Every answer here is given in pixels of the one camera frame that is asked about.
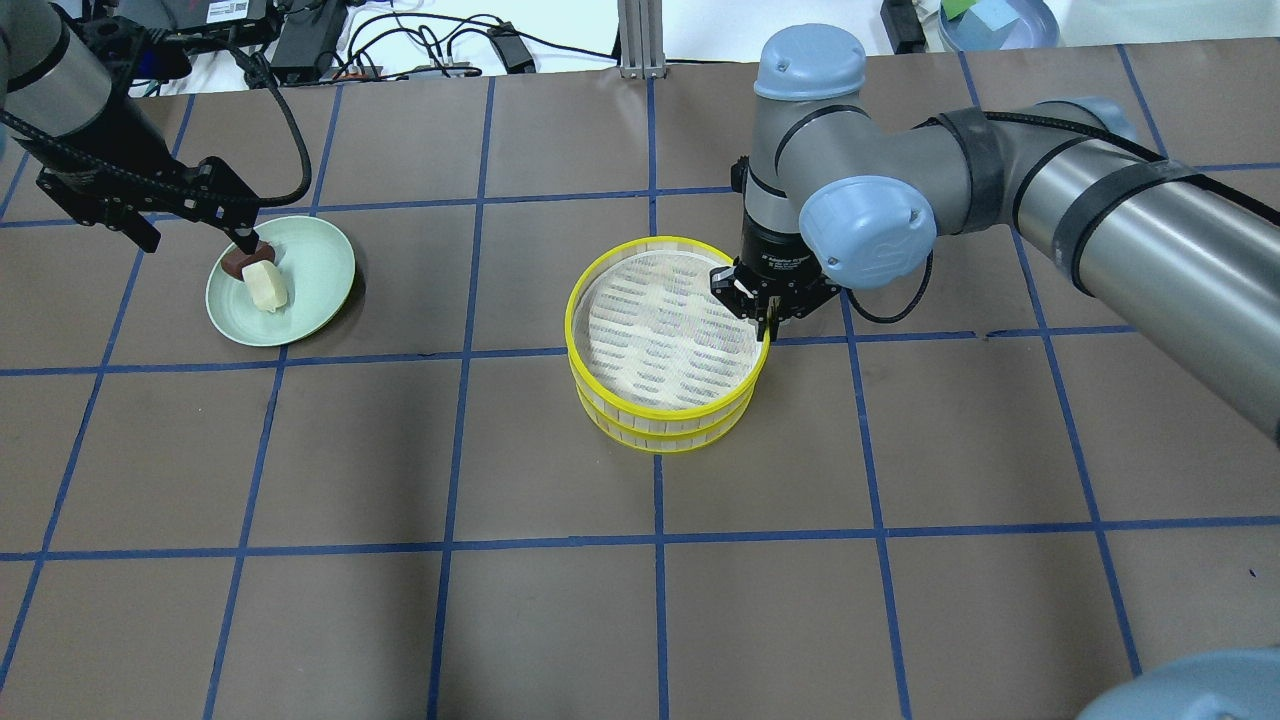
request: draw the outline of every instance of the light green plate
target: light green plate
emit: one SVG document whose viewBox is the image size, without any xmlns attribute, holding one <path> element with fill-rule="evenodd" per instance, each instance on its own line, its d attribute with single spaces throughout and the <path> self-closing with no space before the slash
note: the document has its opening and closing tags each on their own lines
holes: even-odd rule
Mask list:
<svg viewBox="0 0 1280 720">
<path fill-rule="evenodd" d="M 257 234 L 275 247 L 275 266 L 284 275 L 289 302 L 275 313 L 253 306 L 244 283 L 223 272 L 209 273 L 205 307 L 218 332 L 253 347 L 302 340 L 333 319 L 356 278 L 356 255 L 340 229 L 320 218 L 291 215 L 259 225 Z M 230 252 L 228 246 L 218 256 Z"/>
</svg>

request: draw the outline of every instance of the white food piece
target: white food piece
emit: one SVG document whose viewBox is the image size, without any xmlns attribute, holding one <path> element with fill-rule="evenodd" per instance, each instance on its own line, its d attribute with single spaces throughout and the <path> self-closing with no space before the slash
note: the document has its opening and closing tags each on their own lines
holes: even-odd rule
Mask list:
<svg viewBox="0 0 1280 720">
<path fill-rule="evenodd" d="M 244 284 L 253 299 L 253 306 L 265 313 L 275 313 L 289 301 L 289 291 L 284 288 L 284 277 L 270 260 L 259 260 L 244 265 Z"/>
</svg>

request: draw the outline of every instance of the power adapter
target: power adapter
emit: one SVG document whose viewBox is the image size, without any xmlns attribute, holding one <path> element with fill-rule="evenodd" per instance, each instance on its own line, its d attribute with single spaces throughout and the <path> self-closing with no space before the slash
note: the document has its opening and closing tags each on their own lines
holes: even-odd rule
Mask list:
<svg viewBox="0 0 1280 720">
<path fill-rule="evenodd" d="M 504 22 L 498 27 L 486 29 L 485 35 L 489 36 L 489 42 L 493 44 L 493 50 L 498 54 L 498 59 L 507 68 L 507 74 L 516 76 L 538 72 L 538 68 L 534 67 L 534 56 L 529 54 L 525 40 L 516 32 L 516 26 Z"/>
</svg>

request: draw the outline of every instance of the table surface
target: table surface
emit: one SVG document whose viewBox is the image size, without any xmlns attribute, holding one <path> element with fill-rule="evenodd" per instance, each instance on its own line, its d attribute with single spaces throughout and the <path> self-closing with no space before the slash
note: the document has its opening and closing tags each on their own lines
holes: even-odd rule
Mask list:
<svg viewBox="0 0 1280 720">
<path fill-rule="evenodd" d="M 1277 64 L 1274 38 L 888 56 L 864 96 L 900 131 L 1108 95 L 1277 204 Z M 218 233 L 160 219 L 142 255 L 10 147 L 0 715 L 1056 719 L 1280 639 L 1275 448 L 1004 227 L 942 238 L 897 325 L 786 327 L 709 448 L 590 423 L 568 291 L 635 237 L 736 251 L 753 74 L 289 91 L 317 176 L 284 211 L 342 228 L 362 283 L 282 348 L 205 316 Z M 145 109 L 187 163 L 296 182 L 262 92 Z"/>
</svg>

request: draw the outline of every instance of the label sticker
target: label sticker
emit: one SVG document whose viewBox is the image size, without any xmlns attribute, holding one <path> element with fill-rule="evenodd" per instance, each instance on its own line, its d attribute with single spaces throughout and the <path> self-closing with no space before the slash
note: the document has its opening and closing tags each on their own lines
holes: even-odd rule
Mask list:
<svg viewBox="0 0 1280 720">
<path fill-rule="evenodd" d="M 248 0 L 225 0 L 224 3 L 210 3 L 206 23 L 224 23 L 227 20 L 243 20 L 248 17 Z"/>
</svg>

